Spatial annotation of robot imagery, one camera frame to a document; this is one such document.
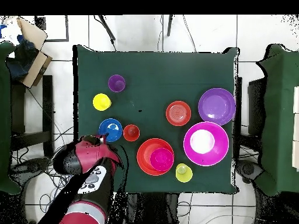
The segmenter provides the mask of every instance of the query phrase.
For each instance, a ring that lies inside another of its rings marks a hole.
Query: yellow bowl
[[[175,177],[177,180],[180,182],[188,182],[192,179],[193,173],[190,167],[188,167],[184,163],[180,163],[177,165],[176,170],[175,170]]]
[[[107,95],[99,93],[93,98],[92,104],[95,109],[105,111],[111,106],[111,100]]]

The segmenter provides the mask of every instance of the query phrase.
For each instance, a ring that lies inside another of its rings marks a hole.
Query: floor
[[[242,82],[242,133],[248,133],[247,86],[264,77],[255,64],[263,59],[269,44],[283,44],[289,50],[299,49],[299,19],[283,15],[186,15],[197,52],[221,53],[227,47],[238,47],[238,76]],[[33,23],[32,16],[24,16]],[[162,51],[161,15],[106,16],[106,22],[116,37],[117,51]],[[63,16],[46,16],[49,39],[66,39]],[[193,52],[194,48],[182,15],[175,15],[170,37],[167,37],[168,15],[164,15],[164,52]],[[53,61],[46,75],[53,76],[55,138],[73,126],[72,45],[80,44],[98,51],[114,51],[103,26],[93,16],[68,16],[68,41],[46,42],[42,51]],[[32,87],[36,99],[42,102],[42,82]],[[41,131],[42,109],[26,92],[26,132]],[[69,129],[55,141],[55,148],[73,139]],[[250,150],[241,150],[247,154]],[[25,159],[43,157],[42,145],[29,148]],[[234,195],[212,193],[182,193],[179,197],[180,224],[252,224],[255,217],[255,195],[251,184],[245,184],[236,174],[239,192]],[[45,174],[31,180],[26,192],[26,215],[39,221],[44,215],[48,196],[53,198],[53,182]]]

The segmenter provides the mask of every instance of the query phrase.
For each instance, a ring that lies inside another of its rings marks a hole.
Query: table leg
[[[173,15],[169,15],[168,19],[168,28],[167,28],[167,36],[171,35],[171,23],[172,23]]]

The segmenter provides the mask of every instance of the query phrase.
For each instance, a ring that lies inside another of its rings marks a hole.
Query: purple plate
[[[184,152],[195,164],[212,166],[227,154],[229,141],[226,131],[213,122],[200,122],[192,126],[184,138]]]
[[[233,118],[235,111],[235,99],[225,89],[210,89],[199,100],[199,115],[203,121],[224,125]]]

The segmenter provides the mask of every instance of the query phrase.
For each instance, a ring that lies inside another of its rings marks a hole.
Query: magenta bowl
[[[212,166],[227,154],[229,140],[226,131],[213,122],[192,126],[183,141],[186,156],[200,166]]]

